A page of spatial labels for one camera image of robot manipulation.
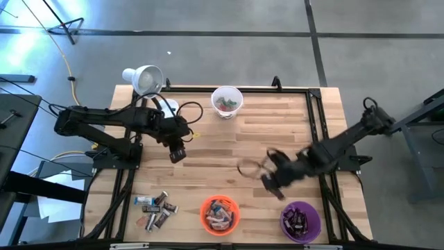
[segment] wooden table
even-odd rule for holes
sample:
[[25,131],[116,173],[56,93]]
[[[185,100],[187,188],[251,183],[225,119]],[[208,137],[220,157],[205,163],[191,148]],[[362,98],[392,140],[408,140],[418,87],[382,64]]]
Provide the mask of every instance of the wooden table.
[[[133,87],[118,85],[111,108],[121,108],[131,100]],[[321,88],[325,117],[330,137],[347,128],[339,89]],[[169,150],[143,136],[144,153],[136,172],[132,198],[136,195],[157,196],[165,190],[168,201],[179,206],[163,227],[152,233],[138,228],[135,222],[143,215],[140,206],[130,204],[125,241],[152,242],[238,242],[238,243],[292,243],[280,229],[278,218],[282,209],[291,201],[310,203],[321,216],[322,231],[313,243],[327,243],[321,191],[317,178],[306,178],[283,189],[286,201],[278,201],[254,181],[239,175],[239,159],[261,160],[267,147],[295,153],[311,143],[307,122],[307,104],[303,94],[245,94],[244,107],[234,119],[222,120],[212,110],[210,93],[164,93],[179,105],[197,101],[204,107],[203,118],[190,125],[201,136],[186,143],[187,157],[177,164],[169,160]],[[195,119],[199,109],[187,106],[181,115],[188,121]],[[107,127],[115,137],[123,137],[124,129]],[[103,170],[92,184],[85,212],[85,232],[102,218],[110,205],[116,171]],[[372,238],[366,204],[356,176],[338,172],[342,204],[353,222],[368,238]],[[199,208],[209,196],[224,194],[239,205],[241,221],[233,233],[216,237],[203,229]],[[336,213],[331,207],[336,235],[339,235]],[[120,209],[116,213],[113,236],[117,232]]]

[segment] orange bowl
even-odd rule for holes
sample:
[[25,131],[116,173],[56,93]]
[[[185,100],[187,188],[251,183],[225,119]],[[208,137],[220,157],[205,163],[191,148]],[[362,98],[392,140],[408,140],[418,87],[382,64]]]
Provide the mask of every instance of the orange bowl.
[[[234,219],[233,219],[233,223],[230,228],[223,230],[223,231],[213,230],[210,228],[210,225],[208,224],[208,221],[207,221],[206,213],[210,209],[211,202],[213,200],[217,200],[217,201],[221,202],[222,204],[225,204],[226,206],[228,206],[229,210],[231,212],[233,212]],[[203,228],[205,228],[205,230],[208,233],[211,233],[212,235],[215,235],[215,236],[224,236],[224,235],[227,235],[227,234],[233,232],[233,230],[236,228],[237,224],[239,223],[240,219],[241,219],[241,211],[239,210],[238,205],[230,197],[227,197],[225,195],[214,195],[214,196],[206,199],[203,202],[202,206],[200,207],[200,222],[202,223]]]

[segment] gray floor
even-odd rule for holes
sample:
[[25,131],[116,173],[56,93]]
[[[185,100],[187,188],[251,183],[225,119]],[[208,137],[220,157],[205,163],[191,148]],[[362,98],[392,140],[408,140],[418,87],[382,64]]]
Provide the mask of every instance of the gray floor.
[[[41,1],[28,0],[46,26],[57,24]],[[303,0],[53,0],[65,21],[84,17],[83,28],[146,31],[307,32]],[[312,0],[318,32],[442,33],[444,3],[439,0]],[[20,0],[10,0],[0,25],[38,26]],[[319,86],[310,38],[305,37],[112,37],[80,36],[71,46],[55,37],[78,78],[77,95],[85,106],[106,107],[127,67],[154,64],[173,84],[269,85],[278,75],[286,86]],[[319,40],[330,87],[339,87],[348,124],[359,119],[361,101],[371,96],[397,119],[443,88],[444,40]],[[33,74],[23,84],[45,99],[74,104],[67,70],[49,37],[29,33],[0,35],[1,73]],[[19,93],[6,83],[0,86]],[[90,143],[60,137],[54,118],[39,111],[23,149],[50,158],[66,150],[88,150]],[[444,247],[444,203],[411,205],[407,195],[415,172],[404,139],[370,137],[360,154],[374,160],[363,168],[364,194],[374,238],[380,242]],[[14,166],[29,172],[38,159],[20,154]],[[8,225],[12,225],[10,216]],[[26,239],[36,227],[27,226]],[[3,230],[0,243],[8,232]]]

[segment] purple bowl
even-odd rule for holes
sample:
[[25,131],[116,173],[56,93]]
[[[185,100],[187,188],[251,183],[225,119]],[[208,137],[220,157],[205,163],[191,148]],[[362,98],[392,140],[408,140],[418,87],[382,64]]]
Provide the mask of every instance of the purple bowl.
[[[284,226],[284,213],[286,213],[290,209],[299,208],[301,212],[305,212],[307,215],[308,221],[308,233],[302,237],[293,237],[291,236]],[[318,237],[319,233],[321,233],[321,219],[316,212],[316,209],[312,207],[310,204],[304,201],[294,201],[288,204],[285,209],[280,214],[280,228],[285,233],[285,235],[297,243],[309,243]]]

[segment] yellow cable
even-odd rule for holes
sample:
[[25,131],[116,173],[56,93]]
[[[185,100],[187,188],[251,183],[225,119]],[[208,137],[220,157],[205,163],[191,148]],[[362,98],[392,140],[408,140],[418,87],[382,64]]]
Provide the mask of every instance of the yellow cable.
[[54,160],[54,159],[56,159],[57,157],[64,156],[64,155],[67,155],[67,154],[70,154],[70,153],[85,153],[85,152],[83,152],[83,151],[66,151],[66,152],[59,153],[58,155],[52,157],[51,160]]
[[[69,66],[67,57],[65,56],[65,53],[63,53],[62,49],[60,48],[60,46],[58,46],[58,43],[54,40],[53,36],[48,32],[48,30],[43,26],[43,24],[41,23],[41,21],[37,18],[37,16],[34,14],[34,12],[29,8],[29,6],[25,3],[24,0],[22,0],[22,2],[24,3],[24,5],[28,8],[28,10],[31,12],[31,14],[33,14],[34,18],[37,20],[37,22],[39,22],[40,26],[46,31],[46,34],[49,35],[49,37],[53,40],[54,44],[57,46],[58,51],[60,51],[60,54],[62,55],[63,60],[65,61],[65,64],[67,65],[67,69],[69,72],[69,76],[72,77],[72,73],[71,73],[71,67]],[[77,100],[77,96],[76,96],[76,91],[75,91],[75,87],[74,87],[74,81],[70,81],[71,82],[71,93],[72,93],[72,98],[74,98],[74,101],[76,102],[76,104],[78,106],[81,106],[80,102]]]

